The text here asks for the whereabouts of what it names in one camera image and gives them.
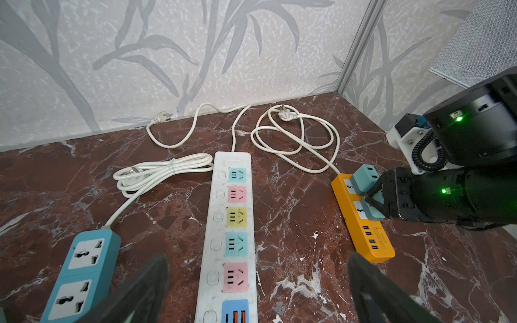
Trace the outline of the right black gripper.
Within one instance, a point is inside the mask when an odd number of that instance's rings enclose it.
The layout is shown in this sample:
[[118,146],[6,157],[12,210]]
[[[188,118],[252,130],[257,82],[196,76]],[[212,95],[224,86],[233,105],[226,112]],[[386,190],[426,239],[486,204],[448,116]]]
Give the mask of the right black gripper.
[[[384,203],[374,200],[382,190]],[[386,219],[457,226],[516,223],[516,165],[463,167],[414,175],[384,172],[365,199]]]

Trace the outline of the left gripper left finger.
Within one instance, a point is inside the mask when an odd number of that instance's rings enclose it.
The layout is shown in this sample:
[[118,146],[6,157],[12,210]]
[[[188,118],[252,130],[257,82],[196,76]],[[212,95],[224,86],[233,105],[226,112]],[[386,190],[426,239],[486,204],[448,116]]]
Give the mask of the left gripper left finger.
[[78,322],[157,322],[168,280],[167,257],[156,254]]

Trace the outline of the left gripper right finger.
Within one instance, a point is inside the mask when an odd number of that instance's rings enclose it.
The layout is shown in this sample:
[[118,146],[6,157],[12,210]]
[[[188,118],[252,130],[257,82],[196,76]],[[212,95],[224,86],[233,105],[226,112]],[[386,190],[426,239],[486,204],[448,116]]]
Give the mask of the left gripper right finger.
[[350,255],[347,273],[360,322],[439,321],[360,254]]

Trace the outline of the orange power strip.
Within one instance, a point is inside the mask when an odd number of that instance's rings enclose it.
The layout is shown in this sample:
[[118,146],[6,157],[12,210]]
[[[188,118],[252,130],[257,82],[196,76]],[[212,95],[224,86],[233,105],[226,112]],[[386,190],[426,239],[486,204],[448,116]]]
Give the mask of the orange power strip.
[[388,261],[395,257],[395,250],[381,222],[367,219],[362,196],[356,193],[351,177],[351,174],[340,174],[331,186],[355,250],[371,263]]

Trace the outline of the teal cube charger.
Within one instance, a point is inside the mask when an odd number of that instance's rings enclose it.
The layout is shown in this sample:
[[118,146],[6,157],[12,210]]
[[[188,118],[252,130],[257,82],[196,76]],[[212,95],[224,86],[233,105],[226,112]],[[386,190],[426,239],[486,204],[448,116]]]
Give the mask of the teal cube charger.
[[[384,203],[384,197],[383,197],[382,190],[378,191],[374,195],[374,200],[381,204]],[[375,207],[371,206],[371,204],[368,203],[365,198],[363,198],[361,200],[361,204],[362,204],[363,212],[366,215],[366,219],[368,219],[370,221],[380,222],[385,218],[384,215],[382,215],[382,213],[380,211],[378,211]]]
[[351,176],[351,184],[357,195],[365,195],[378,181],[379,174],[374,166],[363,164]]

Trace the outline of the white multicolour power strip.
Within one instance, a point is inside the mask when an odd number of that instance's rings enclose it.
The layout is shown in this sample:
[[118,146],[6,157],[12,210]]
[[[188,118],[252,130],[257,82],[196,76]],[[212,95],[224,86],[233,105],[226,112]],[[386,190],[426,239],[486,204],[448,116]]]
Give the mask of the white multicolour power strip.
[[195,322],[257,322],[250,153],[217,152]]

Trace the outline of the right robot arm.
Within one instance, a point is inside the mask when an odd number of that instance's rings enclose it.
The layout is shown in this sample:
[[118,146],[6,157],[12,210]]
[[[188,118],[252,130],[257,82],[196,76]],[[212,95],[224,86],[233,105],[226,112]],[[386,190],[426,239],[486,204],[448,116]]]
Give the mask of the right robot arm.
[[446,223],[486,231],[516,223],[516,69],[509,68],[388,132],[408,167],[374,177],[369,220]]

